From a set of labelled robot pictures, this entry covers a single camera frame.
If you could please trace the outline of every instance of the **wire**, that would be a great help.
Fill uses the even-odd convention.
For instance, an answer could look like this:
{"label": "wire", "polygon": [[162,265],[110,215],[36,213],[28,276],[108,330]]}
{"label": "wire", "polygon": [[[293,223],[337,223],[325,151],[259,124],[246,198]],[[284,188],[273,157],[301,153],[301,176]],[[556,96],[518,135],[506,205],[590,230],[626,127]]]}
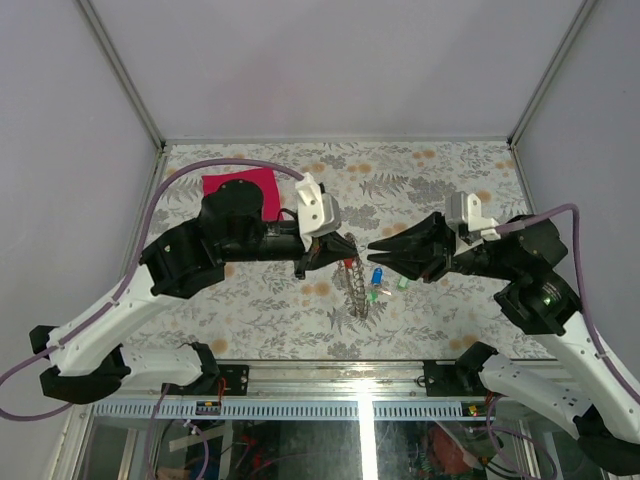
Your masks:
{"label": "wire", "polygon": [[218,384],[218,405],[220,413],[222,413],[222,399],[224,398],[224,392],[227,389],[227,379],[224,377],[220,377],[220,380],[218,380]]}
{"label": "wire", "polygon": [[517,472],[514,472],[513,470],[509,470],[508,468],[505,468],[502,465],[498,465],[497,463],[489,462],[487,465],[491,465],[491,467],[493,467],[493,468],[497,468],[498,470],[502,470],[506,474],[518,475]]}
{"label": "wire", "polygon": [[242,454],[242,457],[240,457],[240,460],[238,460],[238,463],[236,463],[236,466],[233,469],[234,472],[238,470],[238,467],[240,467],[242,460],[244,460],[244,457],[247,456],[247,453],[249,453],[249,450],[251,450],[251,444],[247,445],[247,448],[244,449],[244,453]]}
{"label": "wire", "polygon": [[160,435],[160,440],[158,441],[158,445],[162,445],[162,442],[164,441],[164,437],[167,436],[167,433],[169,432],[169,429],[171,428],[171,425],[173,425],[173,422],[175,420],[169,420],[169,423],[167,424],[166,427],[164,427],[164,430],[162,431],[162,434]]}
{"label": "wire", "polygon": [[[495,425],[492,425],[491,417],[493,416],[496,409],[496,405],[498,404],[501,398],[504,398],[504,396],[503,395],[496,396],[495,400],[491,402],[491,404],[489,405],[489,409],[487,410],[486,430],[489,436],[489,440],[491,441],[491,445],[493,445],[493,448],[496,450],[496,454],[502,459],[502,461],[505,463],[507,467],[513,469],[515,473],[524,477],[527,480],[556,480],[558,478],[558,466],[556,465],[556,462],[553,460],[553,457],[547,451],[546,448],[544,448],[540,443],[535,441],[533,438],[528,437],[527,435],[524,435],[520,432],[517,432],[510,428],[496,427]],[[498,438],[495,436],[494,432],[506,433],[508,435],[511,435],[512,437],[519,438],[521,440],[525,440],[531,443],[531,445],[533,445],[538,452],[542,453],[549,460],[549,463],[551,464],[551,470],[552,470],[551,476],[543,479],[541,477],[534,477],[532,475],[529,475],[527,472],[521,470],[518,467],[518,465],[516,465],[509,458],[509,456],[502,451],[502,448],[500,448],[500,444],[498,443]]]}
{"label": "wire", "polygon": [[298,219],[298,214],[296,212],[294,212],[293,210],[289,210],[288,208],[281,208],[280,209],[280,211],[278,212],[278,219],[280,219],[280,214],[282,212],[286,213],[287,215],[289,215],[294,220]]}
{"label": "wire", "polygon": [[508,480],[511,480],[513,478],[520,478],[520,475],[516,474],[516,475],[507,475],[504,472],[499,472],[498,470],[494,470],[493,468],[491,468],[489,465],[485,465],[484,468],[488,471],[490,471],[491,473],[493,473],[494,475],[496,475],[497,477],[500,478],[506,478]]}
{"label": "wire", "polygon": [[493,400],[493,398],[495,397],[495,393],[492,392],[491,390],[489,390],[487,392],[487,396],[484,398],[484,404],[485,406],[489,406],[489,404],[491,403],[491,401]]}
{"label": "wire", "polygon": [[508,234],[512,232],[516,232],[518,230],[522,230],[523,228],[529,227],[531,225],[535,225],[536,223],[540,223],[544,220],[548,220],[551,217],[555,217],[556,215],[571,211],[572,220],[573,220],[573,263],[576,270],[576,279],[578,281],[578,293],[580,295],[580,301],[582,302],[582,316],[584,317],[584,324],[587,327],[587,331],[589,332],[589,336],[593,341],[593,346],[595,347],[600,359],[604,362],[611,375],[618,381],[618,383],[624,388],[624,390],[640,405],[640,393],[636,392],[635,389],[627,382],[624,378],[624,375],[620,373],[616,365],[613,361],[608,357],[607,352],[602,343],[602,339],[600,338],[600,334],[598,333],[598,329],[593,321],[593,316],[591,315],[591,308],[589,307],[589,302],[587,301],[587,292],[584,286],[584,275],[582,271],[582,259],[580,255],[580,210],[578,206],[574,203],[566,203],[564,205],[560,205],[559,207],[552,208],[540,215],[535,215],[533,217],[525,218],[524,220],[507,223],[504,225],[499,225],[496,227],[496,232],[499,234]]}
{"label": "wire", "polygon": [[[118,300],[120,299],[120,297],[122,297],[122,294],[126,291],[127,287],[131,283],[131,280],[133,279],[133,276],[136,272],[136,269],[138,267],[138,259],[142,254],[142,250],[144,249],[147,234],[149,233],[149,226],[151,225],[151,218],[153,217],[153,212],[155,210],[156,205],[158,204],[158,201],[160,200],[164,192],[167,190],[167,188],[173,182],[175,182],[178,178],[182,177],[183,175],[186,175],[187,173],[193,172],[194,170],[199,170],[201,168],[207,168],[207,167],[217,167],[221,165],[240,165],[240,166],[246,166],[246,167],[270,168],[276,172],[281,172],[286,175],[289,175],[298,181],[304,179],[304,176],[302,174],[296,172],[291,168],[284,167],[282,165],[278,165],[272,162],[266,162],[263,160],[251,160],[251,159],[241,159],[241,158],[214,158],[209,160],[202,160],[200,162],[187,165],[186,167],[183,167],[177,172],[175,172],[173,175],[171,175],[169,178],[167,178],[164,182],[160,184],[160,186],[156,189],[153,196],[151,197],[151,200],[149,200],[149,206],[147,207],[145,215],[142,219],[142,227],[140,228],[140,236],[138,237],[138,243],[136,244],[136,249],[131,257],[131,262],[127,267],[125,276],[120,282],[120,284],[118,285],[118,287],[116,288],[116,290],[114,291],[111,301],[105,303],[95,313],[93,313],[86,320],[78,324],[68,334],[60,338],[58,342],[58,345],[60,347],[68,343],[72,338],[77,336],[85,328],[97,322],[105,313],[111,310],[111,307],[118,304]],[[58,348],[59,347],[57,345],[47,347],[44,350],[42,350],[40,353],[32,357],[29,357],[26,360],[15,365],[14,367],[10,368],[0,377],[0,386],[2,386],[7,380],[9,380],[9,378],[14,376],[16,373],[24,370],[28,366],[37,362],[38,360],[51,355],[53,352],[58,350]],[[72,407],[72,404],[67,403],[66,405],[56,408],[55,410],[51,410],[49,412],[41,413],[38,415],[14,415],[0,408],[0,418],[4,418],[6,420],[12,420],[14,422],[35,422],[38,420],[44,420],[46,418],[50,418],[55,415],[58,415],[59,413],[62,413],[71,407]]]}
{"label": "wire", "polygon": [[[158,398],[158,401],[153,407],[153,410],[151,412],[151,417],[149,417],[149,426],[147,427],[147,438],[145,438],[144,440],[144,458],[146,459],[146,462],[147,462],[146,478],[149,478],[150,476],[153,480],[156,480],[156,475],[153,470],[153,466],[151,465],[152,463],[151,462],[151,439],[153,438],[153,434],[155,430],[154,427],[155,427],[156,417],[158,416],[158,412],[160,412],[160,406],[162,405],[162,401],[164,400],[164,397],[166,397],[167,393],[169,393],[169,388],[170,388],[170,385],[167,384],[167,386],[164,387],[164,390],[162,390],[162,393],[160,394],[160,398]],[[204,436],[204,433],[202,433],[202,430],[200,430],[193,423],[191,423],[190,420],[187,420],[187,423],[185,426],[191,427],[193,431],[200,436],[200,438],[202,439],[202,443],[204,444],[204,463],[202,464],[202,469],[200,470],[200,474],[196,478],[196,480],[202,480],[204,478],[204,475],[207,471],[207,467],[209,465],[208,439],[207,437]]]}

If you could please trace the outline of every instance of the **green object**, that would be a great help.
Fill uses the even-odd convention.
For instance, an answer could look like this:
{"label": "green object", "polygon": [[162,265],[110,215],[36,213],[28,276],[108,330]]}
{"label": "green object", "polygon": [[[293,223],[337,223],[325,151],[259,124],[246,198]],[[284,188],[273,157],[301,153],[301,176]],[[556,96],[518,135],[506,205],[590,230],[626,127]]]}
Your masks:
{"label": "green object", "polygon": [[409,288],[409,282],[410,280],[407,277],[400,277],[400,280],[398,280],[398,290],[406,290]]}

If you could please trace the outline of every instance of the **metal spring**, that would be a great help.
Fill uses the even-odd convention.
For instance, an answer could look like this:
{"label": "metal spring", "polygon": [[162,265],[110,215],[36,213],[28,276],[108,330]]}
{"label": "metal spring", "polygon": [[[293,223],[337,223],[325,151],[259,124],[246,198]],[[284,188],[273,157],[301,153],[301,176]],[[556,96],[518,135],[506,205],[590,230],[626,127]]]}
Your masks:
{"label": "metal spring", "polygon": [[[356,237],[352,233],[344,236],[345,240],[357,247]],[[353,278],[349,273],[349,269],[341,264],[344,268],[345,284],[347,286],[347,297],[350,303],[349,313],[357,318],[367,318],[369,314],[369,302],[367,302],[367,292],[364,284],[364,266],[360,255],[356,255],[353,259]]]}

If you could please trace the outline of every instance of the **black bracket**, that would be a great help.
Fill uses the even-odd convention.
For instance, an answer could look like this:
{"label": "black bracket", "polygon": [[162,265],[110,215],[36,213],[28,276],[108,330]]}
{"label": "black bracket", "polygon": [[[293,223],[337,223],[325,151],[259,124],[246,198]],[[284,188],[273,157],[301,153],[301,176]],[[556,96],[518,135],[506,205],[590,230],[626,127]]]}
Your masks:
{"label": "black bracket", "polygon": [[424,360],[422,364],[428,397],[484,397],[488,393],[477,375],[461,374],[455,363]]}
{"label": "black bracket", "polygon": [[220,376],[227,382],[225,397],[246,397],[249,389],[249,365],[219,365]]}

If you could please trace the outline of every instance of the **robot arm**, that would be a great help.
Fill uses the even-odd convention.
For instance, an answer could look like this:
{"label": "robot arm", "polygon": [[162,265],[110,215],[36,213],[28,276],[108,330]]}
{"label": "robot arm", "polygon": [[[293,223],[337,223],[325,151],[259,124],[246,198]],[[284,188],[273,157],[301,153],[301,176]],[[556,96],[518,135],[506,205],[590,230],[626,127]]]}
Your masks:
{"label": "robot arm", "polygon": [[[34,353],[58,346],[51,368],[40,376],[46,396],[86,404],[118,389],[176,385],[180,393],[216,392],[219,370],[201,343],[174,350],[139,349],[122,343],[145,322],[208,286],[224,280],[227,262],[291,260],[297,278],[357,252],[336,230],[337,202],[307,174],[296,184],[298,211],[292,220],[262,221],[263,195],[250,182],[234,180],[202,199],[199,215],[149,244],[131,283],[113,301],[114,287],[75,320],[30,333]],[[105,304],[112,307],[71,340],[61,339]]]}
{"label": "robot arm", "polygon": [[[640,473],[640,405],[594,347],[580,298],[553,271],[568,253],[558,230],[544,220],[503,236],[497,226],[494,219],[482,217],[476,195],[456,193],[447,199],[444,216],[435,212],[405,232],[370,244],[369,248],[384,253],[368,258],[426,283],[448,272],[509,281],[494,295],[503,314],[546,347],[584,393],[516,367],[480,342],[456,362],[459,374],[475,377],[485,388],[506,394],[555,422],[605,470],[616,475]],[[640,391],[640,383],[615,353],[605,349],[617,370]]]}

